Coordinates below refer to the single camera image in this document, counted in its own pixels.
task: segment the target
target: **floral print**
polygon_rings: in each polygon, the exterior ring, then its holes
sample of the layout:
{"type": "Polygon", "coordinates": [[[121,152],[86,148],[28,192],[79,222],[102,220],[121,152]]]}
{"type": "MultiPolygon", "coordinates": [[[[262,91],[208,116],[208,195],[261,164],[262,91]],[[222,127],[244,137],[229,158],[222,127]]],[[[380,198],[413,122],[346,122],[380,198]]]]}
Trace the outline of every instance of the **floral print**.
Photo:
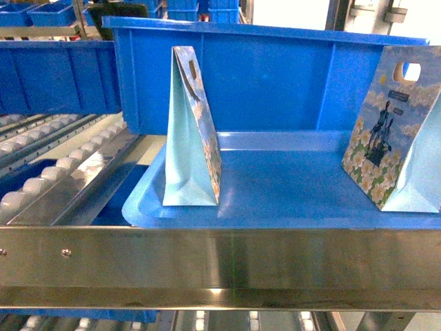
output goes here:
{"type": "Polygon", "coordinates": [[[383,156],[380,167],[366,158],[370,130],[364,130],[364,121],[358,117],[342,166],[365,194],[382,209],[393,192],[402,166],[399,150],[383,156]]]}

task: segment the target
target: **blue crate rim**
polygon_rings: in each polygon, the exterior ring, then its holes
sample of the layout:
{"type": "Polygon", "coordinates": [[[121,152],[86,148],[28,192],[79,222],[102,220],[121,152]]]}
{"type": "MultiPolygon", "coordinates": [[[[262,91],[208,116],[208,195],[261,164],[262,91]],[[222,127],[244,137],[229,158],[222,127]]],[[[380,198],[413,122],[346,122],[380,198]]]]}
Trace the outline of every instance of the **blue crate rim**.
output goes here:
{"type": "Polygon", "coordinates": [[[210,9],[208,8],[208,12],[239,12],[239,8],[237,9],[210,9]]]}
{"type": "Polygon", "coordinates": [[[108,50],[114,49],[113,41],[75,41],[74,43],[66,43],[65,41],[43,41],[41,43],[36,41],[2,41],[0,43],[0,48],[14,49],[14,48],[41,48],[44,50],[50,49],[78,49],[85,48],[86,50],[90,48],[104,48],[108,50]]]}
{"type": "Polygon", "coordinates": [[[29,14],[38,14],[38,15],[56,15],[56,14],[61,14],[62,12],[65,12],[66,10],[69,10],[70,8],[73,8],[73,5],[68,5],[66,3],[60,3],[62,5],[65,5],[65,7],[61,10],[59,10],[58,12],[39,12],[39,8],[42,8],[44,6],[50,6],[53,3],[44,3],[43,5],[39,5],[36,8],[33,8],[31,10],[29,10],[29,14]]]}
{"type": "Polygon", "coordinates": [[[382,34],[362,34],[343,31],[317,31],[294,28],[275,28],[267,26],[254,26],[251,24],[230,24],[230,23],[211,23],[191,22],[184,23],[181,21],[168,21],[158,19],[142,19],[134,17],[103,17],[104,28],[118,29],[142,29],[142,30],[167,30],[167,31],[183,31],[183,32],[202,32],[212,34],[239,34],[260,37],[280,37],[280,38],[297,38],[304,40],[340,42],[352,44],[369,44],[369,45],[399,45],[403,41],[412,40],[423,46],[428,44],[429,39],[408,38],[388,36],[387,42],[383,41],[382,34]]]}
{"type": "Polygon", "coordinates": [[[167,12],[198,12],[199,10],[199,3],[196,5],[196,8],[194,9],[168,9],[167,12]]]}
{"type": "Polygon", "coordinates": [[[17,14],[22,14],[22,13],[27,12],[27,11],[29,11],[29,10],[35,9],[36,6],[37,6],[37,5],[34,5],[33,3],[7,3],[7,4],[5,4],[4,6],[2,5],[2,6],[0,7],[0,13],[1,13],[2,15],[11,15],[11,14],[13,14],[13,15],[17,15],[17,14]],[[24,5],[24,4],[29,5],[29,6],[28,6],[28,7],[25,7],[25,8],[22,9],[22,10],[17,10],[16,12],[4,12],[4,11],[3,11],[3,9],[4,9],[5,7],[7,7],[7,6],[24,5]]]}

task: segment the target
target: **blue plastic crate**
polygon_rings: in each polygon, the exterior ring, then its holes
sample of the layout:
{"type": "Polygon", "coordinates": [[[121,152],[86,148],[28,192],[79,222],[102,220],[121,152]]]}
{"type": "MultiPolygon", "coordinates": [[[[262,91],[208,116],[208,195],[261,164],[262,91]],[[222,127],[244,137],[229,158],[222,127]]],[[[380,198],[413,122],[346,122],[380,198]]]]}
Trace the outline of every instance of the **blue plastic crate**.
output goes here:
{"type": "Polygon", "coordinates": [[[124,117],[139,134],[167,132],[175,45],[196,51],[217,130],[292,131],[351,130],[383,46],[428,44],[248,24],[103,21],[114,28],[124,117]]]}
{"type": "Polygon", "coordinates": [[[0,314],[39,315],[86,319],[110,319],[154,323],[156,310],[104,310],[104,309],[1,309],[0,314]]]}
{"type": "Polygon", "coordinates": [[[441,214],[377,209],[341,166],[351,131],[221,132],[218,136],[219,206],[162,205],[163,148],[125,202],[125,219],[143,228],[167,229],[441,230],[441,214]]]}
{"type": "Polygon", "coordinates": [[[126,3],[142,3],[147,7],[147,11],[156,12],[158,7],[161,6],[162,0],[126,0],[126,3]]]}
{"type": "Polygon", "coordinates": [[[239,0],[209,0],[209,9],[237,9],[239,0]]]}
{"type": "Polygon", "coordinates": [[[35,5],[29,3],[9,3],[0,8],[0,26],[31,26],[28,10],[35,5]]]}
{"type": "Polygon", "coordinates": [[[88,26],[94,26],[94,20],[92,19],[92,16],[90,16],[89,10],[86,8],[83,10],[84,18],[88,26]]]}
{"type": "Polygon", "coordinates": [[[167,0],[168,10],[195,10],[198,0],[167,0]]]}
{"type": "Polygon", "coordinates": [[[239,9],[208,9],[209,20],[218,23],[239,23],[239,9]]]}
{"type": "Polygon", "coordinates": [[[158,8],[153,12],[149,12],[149,18],[151,19],[162,19],[163,18],[163,9],[158,8]]]}
{"type": "Polygon", "coordinates": [[[3,41],[0,104],[6,114],[121,111],[110,41],[3,41]]]}
{"type": "Polygon", "coordinates": [[[199,3],[199,14],[207,14],[208,13],[208,0],[198,0],[199,3]]]}
{"type": "Polygon", "coordinates": [[[197,21],[198,8],[194,10],[167,10],[168,18],[177,21],[197,21]]]}
{"type": "Polygon", "coordinates": [[[46,3],[28,12],[35,26],[69,26],[76,21],[74,7],[64,3],[46,3]]]}

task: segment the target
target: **blue plastic bin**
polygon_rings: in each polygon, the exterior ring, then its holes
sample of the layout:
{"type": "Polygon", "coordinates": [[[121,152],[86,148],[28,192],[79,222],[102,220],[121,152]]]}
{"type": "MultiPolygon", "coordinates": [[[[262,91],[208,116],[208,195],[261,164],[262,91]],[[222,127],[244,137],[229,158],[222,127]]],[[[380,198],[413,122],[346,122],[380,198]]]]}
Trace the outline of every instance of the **blue plastic bin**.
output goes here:
{"type": "Polygon", "coordinates": [[[209,20],[218,23],[239,23],[239,9],[208,9],[209,20]]]}
{"type": "Polygon", "coordinates": [[[167,10],[168,18],[177,21],[197,21],[198,8],[191,10],[167,10]]]}
{"type": "Polygon", "coordinates": [[[109,114],[121,111],[111,41],[3,41],[4,114],[109,114]]]}
{"type": "Polygon", "coordinates": [[[30,3],[9,3],[0,8],[0,26],[31,26],[28,10],[35,5],[30,3]]]}
{"type": "Polygon", "coordinates": [[[209,0],[209,9],[237,9],[239,0],[209,0]]]}
{"type": "Polygon", "coordinates": [[[166,134],[170,59],[193,46],[220,131],[351,130],[384,45],[426,39],[104,17],[132,132],[166,134]]]}
{"type": "Polygon", "coordinates": [[[154,323],[156,310],[103,310],[103,309],[2,309],[0,314],[40,315],[50,317],[72,317],[86,319],[110,319],[154,323]]]}
{"type": "Polygon", "coordinates": [[[74,7],[64,3],[47,3],[28,12],[35,26],[69,26],[76,21],[74,7]]]}
{"type": "Polygon", "coordinates": [[[142,3],[147,7],[147,11],[156,12],[156,9],[161,6],[162,0],[126,0],[127,3],[142,3]]]}
{"type": "Polygon", "coordinates": [[[94,26],[94,20],[92,19],[92,16],[90,16],[89,10],[86,8],[83,10],[84,18],[88,26],[94,26]]]}
{"type": "Polygon", "coordinates": [[[208,13],[208,0],[198,0],[199,3],[199,14],[207,14],[208,13]]]}
{"type": "Polygon", "coordinates": [[[162,19],[163,18],[163,9],[162,9],[162,7],[156,9],[153,12],[149,12],[149,18],[151,18],[151,19],[162,19]]]}
{"type": "Polygon", "coordinates": [[[167,0],[168,10],[195,10],[198,0],[167,0]]]}

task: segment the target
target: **metal shelf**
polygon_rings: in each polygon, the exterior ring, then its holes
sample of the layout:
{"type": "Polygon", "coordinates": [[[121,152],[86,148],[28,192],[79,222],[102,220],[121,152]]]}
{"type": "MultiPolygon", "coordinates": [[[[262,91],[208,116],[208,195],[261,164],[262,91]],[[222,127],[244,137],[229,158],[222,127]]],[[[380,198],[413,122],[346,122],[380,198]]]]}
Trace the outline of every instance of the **metal shelf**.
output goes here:
{"type": "Polygon", "coordinates": [[[0,28],[0,37],[75,37],[80,33],[78,24],[66,27],[13,27],[0,28]]]}

